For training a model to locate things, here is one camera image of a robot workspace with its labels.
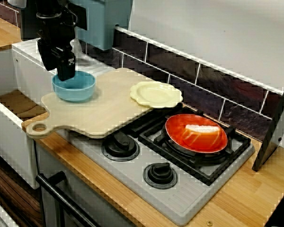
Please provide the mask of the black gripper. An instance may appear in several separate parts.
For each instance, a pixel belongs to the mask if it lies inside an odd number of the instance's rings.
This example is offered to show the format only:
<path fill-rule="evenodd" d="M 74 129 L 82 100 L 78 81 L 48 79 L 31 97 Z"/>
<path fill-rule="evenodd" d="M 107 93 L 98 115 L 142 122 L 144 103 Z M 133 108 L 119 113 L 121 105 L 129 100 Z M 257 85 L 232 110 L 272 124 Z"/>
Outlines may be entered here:
<path fill-rule="evenodd" d="M 42 28 L 37 32 L 40 36 L 37 46 L 43 65 L 47 71 L 57 68 L 60 81 L 73 78 L 76 57 L 70 42 L 75 38 L 76 16 L 73 14 L 37 14 L 36 16 L 42 22 Z M 59 52 L 57 57 L 53 50 Z"/>

